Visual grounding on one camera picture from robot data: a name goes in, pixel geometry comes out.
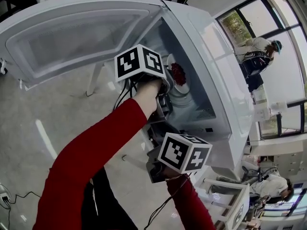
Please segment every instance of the backpack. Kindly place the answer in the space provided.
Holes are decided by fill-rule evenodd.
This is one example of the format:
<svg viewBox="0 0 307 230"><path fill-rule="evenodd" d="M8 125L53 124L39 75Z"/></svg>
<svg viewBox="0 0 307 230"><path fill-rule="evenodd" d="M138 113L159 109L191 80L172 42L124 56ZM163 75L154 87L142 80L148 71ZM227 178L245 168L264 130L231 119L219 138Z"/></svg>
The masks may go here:
<svg viewBox="0 0 307 230"><path fill-rule="evenodd" d="M242 65L249 76L255 70L260 73L266 69L270 60L270 57L262 51L247 52L242 60Z"/></svg>

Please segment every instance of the cable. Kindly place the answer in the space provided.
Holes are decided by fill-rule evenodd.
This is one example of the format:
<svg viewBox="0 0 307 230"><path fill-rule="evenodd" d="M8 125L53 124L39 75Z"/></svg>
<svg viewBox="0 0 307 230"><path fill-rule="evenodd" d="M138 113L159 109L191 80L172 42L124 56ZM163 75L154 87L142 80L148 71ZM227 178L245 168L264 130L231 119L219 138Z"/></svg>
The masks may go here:
<svg viewBox="0 0 307 230"><path fill-rule="evenodd" d="M124 84L123 90L122 90L121 93L119 94L119 96L118 96L118 98L117 98L117 100L116 100L116 102L115 102L115 104L114 104L113 111L115 110L117 101L119 100L119 98L120 98L120 96L123 94L123 92L125 91L126 86L127 86L127 83L128 83L128 79L125 79L125 84Z"/></svg>
<svg viewBox="0 0 307 230"><path fill-rule="evenodd" d="M8 215L8 222L9 222L9 225L8 225L8 230L10 230L10 226L11 226L11 220L10 220L10 216L11 216L11 206L8 204L9 201L8 200L5 200L4 203L9 207L8 210L9 210L9 215Z"/></svg>
<svg viewBox="0 0 307 230"><path fill-rule="evenodd" d="M135 91L138 91L138 89L136 88L136 86L135 86L135 85L133 86L133 88L134 88L134 90L135 90Z"/></svg>
<svg viewBox="0 0 307 230"><path fill-rule="evenodd" d="M142 75L135 81L135 83L132 83L132 85L130 85L129 89L128 89L127 92L124 94L124 96L119 100L119 102L117 103L117 105L116 105L116 107L114 108L114 110L115 110L116 108L118 108L118 106L119 106L119 104L121 103L121 101L122 101L122 100L125 98L125 96L130 92L130 89L131 89L132 87L134 87L134 86L140 81L140 79L141 79L143 76L145 76L145 74L146 74L146 73L142 74Z"/></svg>
<svg viewBox="0 0 307 230"><path fill-rule="evenodd" d="M39 195L37 195L36 193L34 193L34 192L31 191L31 192L28 192L25 196L20 196L20 195L16 194L16 195L15 195L15 202L10 202L10 201L8 201L8 202L9 202L11 205L14 205L14 204L16 204L17 197L25 198L25 197L27 197L29 194L34 194L35 196L41 198L41 196L39 196Z"/></svg>
<svg viewBox="0 0 307 230"><path fill-rule="evenodd" d="M132 98L132 80L130 80L129 92L130 92L130 98Z"/></svg>
<svg viewBox="0 0 307 230"><path fill-rule="evenodd" d="M10 198L12 198L12 195L11 195L9 189L8 189L5 185L3 185L3 184L0 184L0 186L3 186L3 187L7 190L8 194L10 195ZM7 208L0 204L0 206L2 206L4 209L9 210L9 216L8 216L9 225L8 225L8 230L10 230L10 226L11 226L10 216L11 216L11 209L12 209L12 208L11 208L10 204L11 204L11 205L16 204L17 197L25 198L25 197L27 197L29 194L34 194L35 196L37 196L37 197L39 197L39 198L41 197L41 196L39 196L39 195L37 195L36 193L34 193L34 192L31 191L31 192L27 193L25 196L20 196L20 195L18 195L18 194L15 194L15 202L10 202L8 199L4 199L3 202L6 204Z"/></svg>
<svg viewBox="0 0 307 230"><path fill-rule="evenodd" d="M167 203L176 195L176 193L183 187L183 185L189 181L189 183L191 184L191 193L193 192L193 184L192 182L189 180L189 176L187 176L186 174L184 174L183 176L185 176L185 181L180 185L180 187L174 192L174 194L172 194L159 208L157 208L149 217L148 220L148 224L147 226L144 228L144 230L147 230L147 228L150 226L150 224L153 222L153 220L159 215L160 211L167 205Z"/></svg>

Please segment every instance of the red food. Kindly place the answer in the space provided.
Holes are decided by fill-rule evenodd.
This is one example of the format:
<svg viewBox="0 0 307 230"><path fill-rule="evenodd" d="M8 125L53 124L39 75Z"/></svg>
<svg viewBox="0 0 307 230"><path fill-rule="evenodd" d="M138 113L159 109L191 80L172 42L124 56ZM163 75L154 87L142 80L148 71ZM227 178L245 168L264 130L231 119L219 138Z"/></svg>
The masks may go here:
<svg viewBox="0 0 307 230"><path fill-rule="evenodd" d="M173 72L174 80L176 84L182 86L187 82L186 73L184 72L184 70L178 63L172 64L172 72Z"/></svg>

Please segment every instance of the red sleeve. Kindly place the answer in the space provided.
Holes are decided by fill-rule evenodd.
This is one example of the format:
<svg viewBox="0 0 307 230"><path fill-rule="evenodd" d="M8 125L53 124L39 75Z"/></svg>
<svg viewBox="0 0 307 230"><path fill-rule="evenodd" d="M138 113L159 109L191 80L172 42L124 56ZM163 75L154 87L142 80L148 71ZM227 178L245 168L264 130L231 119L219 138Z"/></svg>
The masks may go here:
<svg viewBox="0 0 307 230"><path fill-rule="evenodd" d="M50 169L33 229L80 230L86 184L146 122L139 105L128 99L71 141Z"/></svg>
<svg viewBox="0 0 307 230"><path fill-rule="evenodd" d="M167 182L170 195L173 195L185 180L186 178L181 176ZM173 196L173 200L185 230L215 230L208 210L201 202L191 183L186 181Z"/></svg>

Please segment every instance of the white refrigerator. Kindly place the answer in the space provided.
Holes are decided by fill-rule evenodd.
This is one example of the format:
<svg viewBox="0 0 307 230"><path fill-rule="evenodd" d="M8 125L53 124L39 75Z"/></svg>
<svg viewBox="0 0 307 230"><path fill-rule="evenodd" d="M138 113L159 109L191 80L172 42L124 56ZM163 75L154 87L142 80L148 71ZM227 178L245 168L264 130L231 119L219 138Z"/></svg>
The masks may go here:
<svg viewBox="0 0 307 230"><path fill-rule="evenodd" d="M170 124L213 144L207 165L234 168L253 102L207 12L160 0L49 0L0 23L0 59L28 88L96 62L112 68L115 55L138 43L163 59L173 54L188 78L189 94L173 97Z"/></svg>

